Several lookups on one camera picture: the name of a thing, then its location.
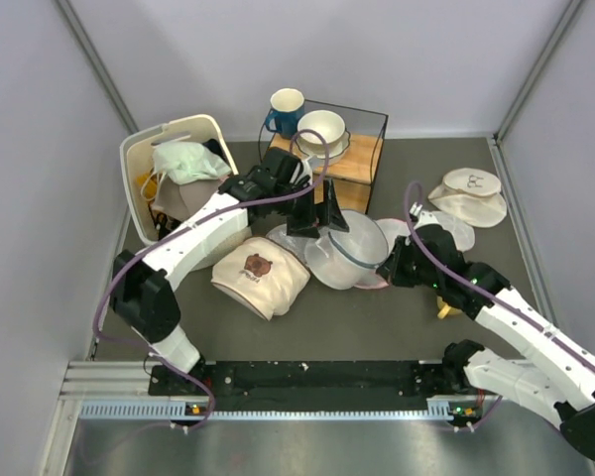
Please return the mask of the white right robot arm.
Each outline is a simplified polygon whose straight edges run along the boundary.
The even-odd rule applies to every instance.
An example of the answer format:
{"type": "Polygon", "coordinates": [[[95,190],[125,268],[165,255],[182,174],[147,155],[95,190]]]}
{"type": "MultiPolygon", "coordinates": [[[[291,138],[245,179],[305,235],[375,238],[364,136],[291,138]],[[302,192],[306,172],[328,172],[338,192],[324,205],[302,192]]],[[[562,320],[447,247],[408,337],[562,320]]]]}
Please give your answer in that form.
{"type": "Polygon", "coordinates": [[[595,462],[595,355],[540,315],[491,266],[469,262],[452,234],[415,204],[379,274],[390,285],[425,286],[442,301],[509,343],[530,366],[470,340],[449,345],[443,381],[452,391],[490,391],[542,417],[595,462]]]}

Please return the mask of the blue zipper white mesh bag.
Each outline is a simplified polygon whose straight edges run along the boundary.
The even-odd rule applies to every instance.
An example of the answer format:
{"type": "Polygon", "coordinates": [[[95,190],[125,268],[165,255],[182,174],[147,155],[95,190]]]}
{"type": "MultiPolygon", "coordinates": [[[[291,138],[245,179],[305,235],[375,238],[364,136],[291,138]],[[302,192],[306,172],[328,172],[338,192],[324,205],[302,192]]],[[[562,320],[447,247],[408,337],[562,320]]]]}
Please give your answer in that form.
{"type": "Polygon", "coordinates": [[[342,209],[348,231],[331,228],[304,249],[311,273],[334,290],[353,288],[375,272],[390,255],[388,241],[377,222],[353,209],[342,209]]]}

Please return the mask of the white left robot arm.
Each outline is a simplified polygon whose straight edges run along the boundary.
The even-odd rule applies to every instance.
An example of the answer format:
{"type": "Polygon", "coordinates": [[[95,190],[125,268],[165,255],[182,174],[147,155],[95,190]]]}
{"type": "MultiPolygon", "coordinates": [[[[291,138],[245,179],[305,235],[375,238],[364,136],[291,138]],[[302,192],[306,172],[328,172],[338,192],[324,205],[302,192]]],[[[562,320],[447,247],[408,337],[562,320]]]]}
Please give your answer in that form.
{"type": "Polygon", "coordinates": [[[137,254],[120,253],[113,263],[109,305],[172,368],[171,381],[184,393],[204,384],[200,352],[180,327],[175,291],[194,268],[226,240],[258,218],[283,215],[287,233],[317,238],[327,227],[349,226],[329,178],[314,178],[306,161],[271,147],[244,175],[228,178],[190,219],[137,254]]]}

